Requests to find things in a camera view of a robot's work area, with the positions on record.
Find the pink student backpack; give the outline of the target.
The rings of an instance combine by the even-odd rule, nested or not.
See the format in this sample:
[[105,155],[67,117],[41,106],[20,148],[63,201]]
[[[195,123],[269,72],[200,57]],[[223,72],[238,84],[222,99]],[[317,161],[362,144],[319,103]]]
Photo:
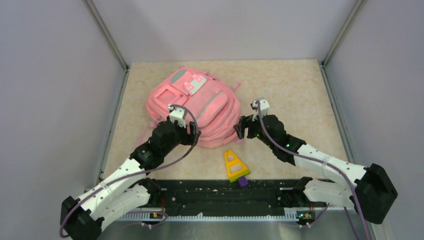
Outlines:
[[237,81],[228,86],[217,76],[181,66],[149,94],[146,109],[152,118],[151,127],[164,121],[169,105],[186,107],[195,117],[201,135],[198,145],[217,148],[236,141],[234,125],[242,115],[241,103],[235,91],[241,85]]

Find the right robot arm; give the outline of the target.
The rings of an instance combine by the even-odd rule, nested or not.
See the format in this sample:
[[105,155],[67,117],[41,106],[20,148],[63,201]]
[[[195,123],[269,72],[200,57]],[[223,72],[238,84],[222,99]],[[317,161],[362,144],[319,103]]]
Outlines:
[[320,173],[328,179],[327,182],[311,178],[302,180],[299,189],[293,192],[293,200],[299,206],[326,202],[354,208],[366,221],[380,225],[398,197],[382,166],[353,164],[319,151],[288,134],[275,115],[241,116],[233,128],[239,139],[262,141],[278,160]]

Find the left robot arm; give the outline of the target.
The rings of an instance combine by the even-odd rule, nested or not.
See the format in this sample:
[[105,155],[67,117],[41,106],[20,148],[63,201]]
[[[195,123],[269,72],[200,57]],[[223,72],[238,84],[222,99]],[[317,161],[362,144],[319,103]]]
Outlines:
[[165,156],[178,145],[197,144],[201,132],[197,123],[179,126],[160,122],[151,137],[139,145],[109,177],[91,190],[61,205],[61,238],[96,240],[114,221],[136,207],[154,207],[160,202],[160,187],[147,175],[165,168]]

